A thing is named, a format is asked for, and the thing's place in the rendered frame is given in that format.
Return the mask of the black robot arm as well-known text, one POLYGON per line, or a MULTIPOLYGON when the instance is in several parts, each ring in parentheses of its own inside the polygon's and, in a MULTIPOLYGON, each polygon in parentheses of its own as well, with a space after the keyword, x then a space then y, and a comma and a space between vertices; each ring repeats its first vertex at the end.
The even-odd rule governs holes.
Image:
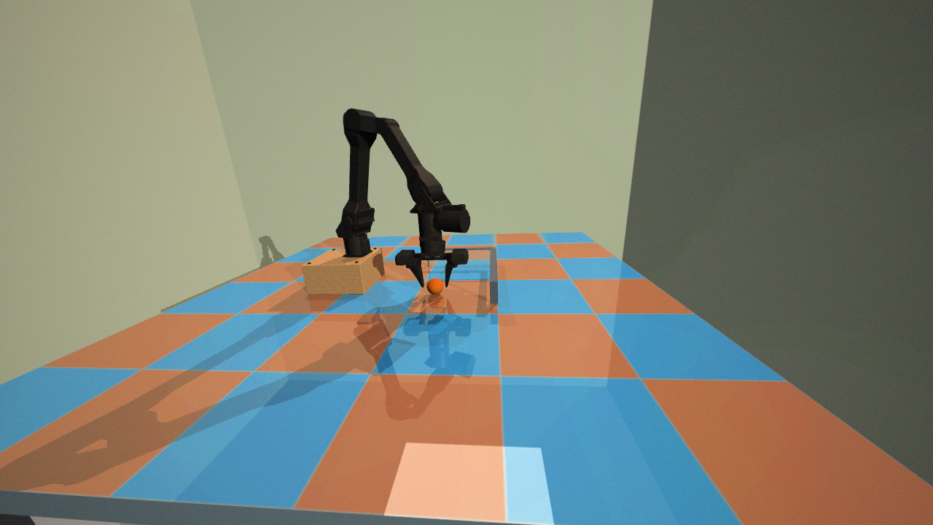
POLYGON ((396 120, 376 117, 371 111, 348 109, 343 115, 343 128, 350 145, 349 198, 336 229, 337 236, 343 237, 346 247, 343 258, 363 258, 372 252, 367 233, 375 222, 375 209, 367 202, 367 194, 370 147, 377 133, 382 134, 407 177, 407 188, 416 203, 410 213, 418 214, 419 232, 444 230, 466 233, 469 230, 470 216, 466 205, 452 205, 447 199, 436 177, 419 162, 396 120))

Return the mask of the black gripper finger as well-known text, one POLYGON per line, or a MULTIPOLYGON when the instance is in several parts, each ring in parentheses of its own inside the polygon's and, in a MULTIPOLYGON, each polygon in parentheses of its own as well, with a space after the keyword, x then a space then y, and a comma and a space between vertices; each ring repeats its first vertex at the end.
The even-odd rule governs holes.
POLYGON ((450 274, 452 273, 453 267, 457 267, 457 266, 458 265, 448 265, 448 263, 445 266, 445 288, 448 288, 448 282, 449 282, 450 274))
POLYGON ((422 273, 422 260, 418 260, 417 265, 406 265, 406 268, 409 268, 410 271, 414 273, 414 275, 415 275, 415 277, 417 278, 419 284, 421 284, 421 286, 422 286, 422 288, 423 288, 423 287, 424 287, 424 281, 423 281, 423 273, 422 273))

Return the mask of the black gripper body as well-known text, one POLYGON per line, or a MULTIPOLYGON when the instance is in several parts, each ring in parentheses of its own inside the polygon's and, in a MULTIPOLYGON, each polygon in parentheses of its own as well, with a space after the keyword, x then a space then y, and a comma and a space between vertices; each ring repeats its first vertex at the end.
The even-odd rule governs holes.
POLYGON ((418 260, 447 260, 448 265, 467 265, 469 262, 467 249, 453 249, 452 253, 443 253, 441 230, 434 233, 419 232, 419 235, 422 252, 415 253, 414 249, 401 250, 394 256, 396 265, 417 265, 418 260))

